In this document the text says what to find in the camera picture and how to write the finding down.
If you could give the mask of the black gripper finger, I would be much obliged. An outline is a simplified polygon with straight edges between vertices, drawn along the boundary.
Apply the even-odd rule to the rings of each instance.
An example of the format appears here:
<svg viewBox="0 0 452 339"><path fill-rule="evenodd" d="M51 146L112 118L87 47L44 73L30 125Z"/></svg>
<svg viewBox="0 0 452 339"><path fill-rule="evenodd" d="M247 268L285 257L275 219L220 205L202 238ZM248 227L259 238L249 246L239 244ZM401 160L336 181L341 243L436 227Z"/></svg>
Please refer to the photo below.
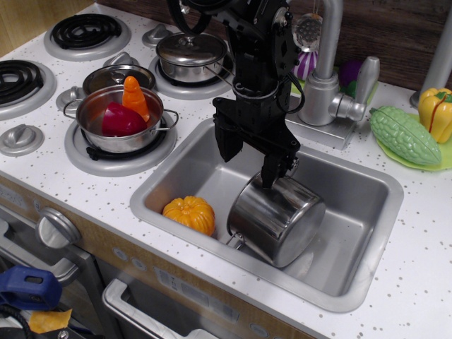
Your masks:
<svg viewBox="0 0 452 339"><path fill-rule="evenodd" d="M215 139L225 162L229 162L242 150L243 140L234 126L215 122Z"/></svg>
<svg viewBox="0 0 452 339"><path fill-rule="evenodd" d="M264 163L261 168L262 187L270 189L274 182L284 175L285 163L282 158L276 154L268 154L264 157Z"/></svg>

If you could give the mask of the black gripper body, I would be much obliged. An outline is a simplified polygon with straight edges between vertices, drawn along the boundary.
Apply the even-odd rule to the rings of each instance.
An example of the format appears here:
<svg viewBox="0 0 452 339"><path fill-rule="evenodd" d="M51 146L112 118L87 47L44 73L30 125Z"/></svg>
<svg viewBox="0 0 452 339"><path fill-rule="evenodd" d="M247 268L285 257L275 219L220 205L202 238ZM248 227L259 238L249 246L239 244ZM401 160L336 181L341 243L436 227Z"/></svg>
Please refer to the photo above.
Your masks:
<svg viewBox="0 0 452 339"><path fill-rule="evenodd" d="M291 85L285 81L275 90L258 95L240 93L236 98L217 97L213 100L213 121L234 126L243 140L259 152L276 154L285 163L285 176L296 163L300 144L287 127L286 115L290 113Z"/></svg>

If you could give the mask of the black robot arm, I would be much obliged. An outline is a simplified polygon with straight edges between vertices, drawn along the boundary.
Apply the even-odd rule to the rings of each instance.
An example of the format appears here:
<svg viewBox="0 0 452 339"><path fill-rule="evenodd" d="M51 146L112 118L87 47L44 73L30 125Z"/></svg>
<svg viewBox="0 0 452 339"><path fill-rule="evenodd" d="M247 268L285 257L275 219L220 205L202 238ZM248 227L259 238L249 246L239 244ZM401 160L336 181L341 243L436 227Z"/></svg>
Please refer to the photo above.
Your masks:
<svg viewBox="0 0 452 339"><path fill-rule="evenodd" d="M213 100L215 138L223 160L234 158L245 143L264 155L262 186L269 189L297 164L300 144L285 118L303 108L305 99L290 109L292 70L300 49L291 31L292 14L286 1L168 1L179 29L200 35L216 19L227 31L235 73L233 100Z"/></svg>

